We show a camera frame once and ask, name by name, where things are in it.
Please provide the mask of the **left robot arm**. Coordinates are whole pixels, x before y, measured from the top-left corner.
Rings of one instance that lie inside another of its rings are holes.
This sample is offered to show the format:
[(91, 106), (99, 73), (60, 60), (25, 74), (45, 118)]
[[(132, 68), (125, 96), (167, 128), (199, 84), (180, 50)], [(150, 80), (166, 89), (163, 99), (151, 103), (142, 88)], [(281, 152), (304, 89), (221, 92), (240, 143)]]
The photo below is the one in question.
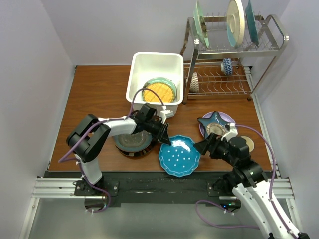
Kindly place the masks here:
[(60, 162), (74, 153), (87, 179), (86, 190), (91, 195), (99, 195), (103, 191), (103, 175), (97, 157), (109, 137), (146, 131), (157, 142), (171, 145), (166, 119), (173, 116), (173, 111), (165, 105), (161, 108), (160, 120), (155, 120), (156, 109), (148, 103), (143, 104), (135, 113), (129, 113), (120, 118), (98, 118), (93, 114), (86, 115), (67, 137), (66, 143), (70, 151), (60, 159)]

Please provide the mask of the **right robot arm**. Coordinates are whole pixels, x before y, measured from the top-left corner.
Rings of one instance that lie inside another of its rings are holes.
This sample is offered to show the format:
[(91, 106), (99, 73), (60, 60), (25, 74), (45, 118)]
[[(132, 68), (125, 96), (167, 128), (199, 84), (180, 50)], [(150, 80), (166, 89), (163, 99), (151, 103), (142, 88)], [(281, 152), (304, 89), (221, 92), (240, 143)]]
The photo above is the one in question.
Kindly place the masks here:
[(222, 159), (233, 169), (218, 183), (229, 196), (236, 196), (249, 212), (266, 239), (307, 239), (293, 224), (275, 197), (272, 186), (261, 166), (251, 159), (249, 146), (241, 137), (230, 140), (211, 134), (194, 148), (212, 159)]

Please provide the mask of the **mint green floral plate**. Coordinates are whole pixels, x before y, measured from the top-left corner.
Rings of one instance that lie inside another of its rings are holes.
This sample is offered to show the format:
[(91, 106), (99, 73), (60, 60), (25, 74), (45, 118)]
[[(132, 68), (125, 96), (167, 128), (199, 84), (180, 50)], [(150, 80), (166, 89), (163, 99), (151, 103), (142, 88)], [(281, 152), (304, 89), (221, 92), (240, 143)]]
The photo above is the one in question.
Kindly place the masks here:
[(172, 80), (167, 79), (167, 78), (164, 78), (164, 77), (152, 78), (152, 79), (148, 80), (148, 81), (144, 84), (143, 88), (145, 88), (145, 86), (147, 86), (147, 85), (149, 85), (149, 84), (151, 84), (151, 83), (165, 83), (165, 84), (171, 86), (171, 87), (173, 88), (174, 92), (175, 92), (175, 98), (176, 98), (177, 87), (176, 87), (175, 83), (174, 83)]

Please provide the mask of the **blue polka dot plate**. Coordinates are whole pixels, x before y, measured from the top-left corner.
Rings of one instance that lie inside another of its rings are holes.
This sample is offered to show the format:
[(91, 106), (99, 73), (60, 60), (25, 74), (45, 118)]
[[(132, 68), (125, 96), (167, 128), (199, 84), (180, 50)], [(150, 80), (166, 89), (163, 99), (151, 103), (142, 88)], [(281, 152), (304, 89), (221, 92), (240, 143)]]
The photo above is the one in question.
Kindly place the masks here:
[(194, 148), (194, 141), (187, 136), (170, 138), (171, 146), (162, 144), (159, 162), (168, 175), (178, 178), (191, 175), (199, 166), (201, 154)]

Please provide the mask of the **woven bamboo plate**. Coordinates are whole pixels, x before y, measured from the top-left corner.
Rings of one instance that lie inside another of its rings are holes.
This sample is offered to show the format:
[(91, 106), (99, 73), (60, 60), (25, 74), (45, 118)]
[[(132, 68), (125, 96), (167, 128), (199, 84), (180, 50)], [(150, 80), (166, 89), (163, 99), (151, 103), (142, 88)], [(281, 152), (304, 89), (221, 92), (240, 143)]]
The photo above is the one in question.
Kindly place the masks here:
[[(173, 88), (165, 83), (151, 83), (145, 86), (145, 88), (153, 90), (161, 98), (161, 100), (164, 103), (173, 102), (175, 99), (175, 92)], [(143, 90), (142, 91), (143, 100), (148, 102), (160, 102), (160, 100), (155, 95), (155, 93), (149, 90)]]

